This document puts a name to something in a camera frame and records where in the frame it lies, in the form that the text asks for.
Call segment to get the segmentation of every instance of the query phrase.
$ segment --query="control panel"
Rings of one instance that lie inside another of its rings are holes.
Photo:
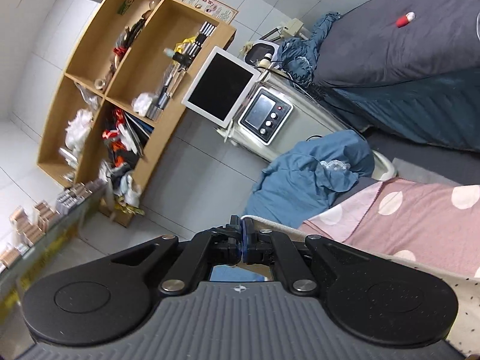
[[[291,104],[280,99],[273,90],[260,87],[238,123],[258,137],[262,143],[268,145],[292,108]]]

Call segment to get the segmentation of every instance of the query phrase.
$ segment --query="small display screen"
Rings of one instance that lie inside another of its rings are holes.
[[[255,103],[255,105],[250,110],[245,121],[249,125],[251,125],[253,128],[256,128],[258,130],[260,126],[263,124],[263,121],[270,114],[270,111],[272,110],[274,105],[275,105],[275,102],[272,99],[268,98],[264,94],[261,94],[258,97],[258,100]]]
[[[216,54],[188,101],[217,119],[225,120],[252,77],[248,70]]]

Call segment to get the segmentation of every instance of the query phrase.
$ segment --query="monitor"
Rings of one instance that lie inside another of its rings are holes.
[[[253,66],[215,46],[182,104],[226,128],[260,74]]]

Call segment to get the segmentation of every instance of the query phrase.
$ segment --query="wooden shelf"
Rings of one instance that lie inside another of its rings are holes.
[[[219,22],[179,0],[160,0],[144,29],[123,57],[105,93],[102,93],[95,89],[94,81],[104,78],[107,73],[118,36],[126,25],[131,27],[140,19],[152,0],[134,0],[129,9],[120,15],[119,7],[124,1],[102,2],[71,56],[51,105],[40,145],[38,165],[63,186],[67,186],[68,182],[62,176],[72,171],[72,168],[58,154],[58,149],[65,146],[68,121],[75,117],[79,109],[87,108],[75,83],[83,85],[101,98],[92,130],[78,159],[75,182],[86,183],[98,177],[101,161],[108,159],[102,132],[114,107],[119,107],[154,127],[143,149],[144,156],[139,159],[133,172],[135,182],[145,191],[165,146],[181,120],[185,110],[181,101],[188,87],[213,47],[228,46],[235,34],[235,29],[230,25]],[[155,92],[171,63],[171,59],[164,55],[164,48],[174,49],[177,43],[195,36],[205,21],[217,28],[204,42],[159,120],[155,122],[136,114],[131,107],[132,99],[143,92]],[[101,206],[100,211],[109,216],[111,214],[105,206]],[[115,220],[124,226],[128,226],[132,218],[132,215],[120,211],[116,211],[114,216]]]

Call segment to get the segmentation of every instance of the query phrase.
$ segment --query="poster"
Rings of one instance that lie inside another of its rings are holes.
[[[230,24],[238,11],[221,3],[218,0],[183,0],[183,2],[193,5],[195,8],[206,12],[218,20]]]

